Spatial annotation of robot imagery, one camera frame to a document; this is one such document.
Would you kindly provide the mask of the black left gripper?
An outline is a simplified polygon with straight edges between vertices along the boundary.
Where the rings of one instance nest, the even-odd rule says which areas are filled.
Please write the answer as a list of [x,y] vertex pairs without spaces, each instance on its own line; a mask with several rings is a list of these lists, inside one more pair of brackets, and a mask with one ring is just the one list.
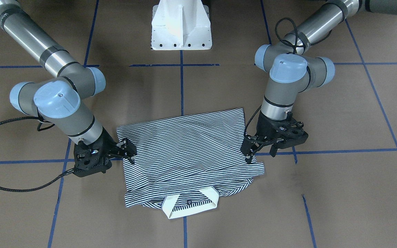
[[278,149],[285,149],[306,142],[308,133],[303,129],[304,123],[293,118],[291,111],[285,112],[285,119],[276,121],[259,114],[256,134],[250,136],[244,130],[244,141],[241,152],[248,164],[252,163],[254,155],[263,147],[271,146],[269,155],[276,157]]

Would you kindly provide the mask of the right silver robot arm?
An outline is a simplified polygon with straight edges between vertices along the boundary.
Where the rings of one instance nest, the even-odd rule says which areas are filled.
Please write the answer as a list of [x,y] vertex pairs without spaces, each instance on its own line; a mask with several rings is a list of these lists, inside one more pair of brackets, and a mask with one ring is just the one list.
[[9,100],[16,110],[40,123],[52,124],[74,143],[74,167],[69,172],[79,177],[105,173],[113,158],[134,164],[137,149],[131,140],[115,141],[83,102],[104,91],[104,74],[79,63],[17,0],[0,0],[0,29],[49,74],[41,82],[14,85]]

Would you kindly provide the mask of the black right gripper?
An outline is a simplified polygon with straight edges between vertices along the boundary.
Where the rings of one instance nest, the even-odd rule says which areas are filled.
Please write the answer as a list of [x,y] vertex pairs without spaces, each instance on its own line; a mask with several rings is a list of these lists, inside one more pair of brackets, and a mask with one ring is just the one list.
[[92,144],[86,145],[82,141],[74,147],[75,165],[73,174],[78,177],[88,176],[94,173],[106,173],[111,168],[112,158],[125,158],[134,165],[134,156],[137,155],[137,147],[124,138],[115,143],[109,133],[103,129],[100,137]]

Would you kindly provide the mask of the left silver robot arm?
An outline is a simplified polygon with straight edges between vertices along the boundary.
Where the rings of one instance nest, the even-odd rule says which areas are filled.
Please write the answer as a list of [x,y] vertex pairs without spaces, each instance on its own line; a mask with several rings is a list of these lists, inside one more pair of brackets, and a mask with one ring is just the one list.
[[241,152],[246,162],[265,146],[275,157],[279,149],[306,142],[304,124],[293,117],[293,105],[299,93],[328,84],[335,76],[334,63],[328,58],[304,56],[310,47],[324,41],[338,24],[361,9],[372,13],[397,15],[397,0],[327,0],[321,7],[276,45],[264,44],[255,54],[255,64],[269,74],[259,114],[256,134],[245,134]]

